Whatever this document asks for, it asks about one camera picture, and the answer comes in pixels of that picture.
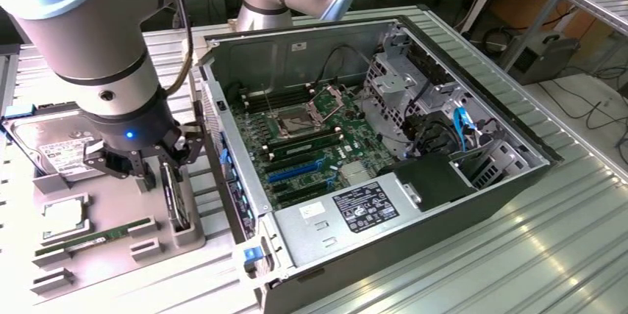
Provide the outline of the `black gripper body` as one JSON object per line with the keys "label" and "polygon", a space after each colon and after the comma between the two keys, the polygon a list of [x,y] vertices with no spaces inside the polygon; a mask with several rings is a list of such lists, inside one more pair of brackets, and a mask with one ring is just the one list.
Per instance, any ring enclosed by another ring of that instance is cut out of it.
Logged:
{"label": "black gripper body", "polygon": [[182,136],[163,88],[134,112],[112,116],[91,113],[90,120],[106,145],[119,151],[139,151],[159,143],[172,146]]}

